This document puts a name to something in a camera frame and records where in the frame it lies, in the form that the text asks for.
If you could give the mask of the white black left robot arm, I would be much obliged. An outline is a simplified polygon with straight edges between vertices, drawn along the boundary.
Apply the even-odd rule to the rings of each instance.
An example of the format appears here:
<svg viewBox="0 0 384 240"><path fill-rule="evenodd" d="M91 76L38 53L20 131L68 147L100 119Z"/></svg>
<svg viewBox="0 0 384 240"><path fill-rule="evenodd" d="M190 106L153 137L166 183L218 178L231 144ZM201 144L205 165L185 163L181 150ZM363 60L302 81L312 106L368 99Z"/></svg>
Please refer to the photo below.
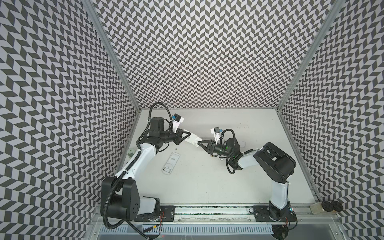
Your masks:
<svg viewBox="0 0 384 240"><path fill-rule="evenodd" d="M137 180L163 144L173 142L179 145L191 135L190 132L179 129L184 121L180 115L171 116L168 130L164 130L164 121L162 117L150 119L137 141L138 150L131 160L113 177L103 180L101 215L106 228L115 229L123 222L133 221L137 217L156 220L160 216L160 200L142 197Z"/></svg>

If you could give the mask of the white remote green buttons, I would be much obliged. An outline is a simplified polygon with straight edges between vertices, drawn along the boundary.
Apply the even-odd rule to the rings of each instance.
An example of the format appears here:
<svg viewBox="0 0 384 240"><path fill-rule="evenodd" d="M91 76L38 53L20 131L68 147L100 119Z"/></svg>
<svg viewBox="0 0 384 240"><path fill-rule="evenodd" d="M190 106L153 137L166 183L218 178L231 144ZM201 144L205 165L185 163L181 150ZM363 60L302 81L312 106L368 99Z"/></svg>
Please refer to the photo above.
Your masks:
<svg viewBox="0 0 384 240"><path fill-rule="evenodd" d="M188 136L183 142L187 142L192 144L195 147L199 147L198 142L202 141L202 138L198 137L197 135L191 133L190 136Z"/></svg>

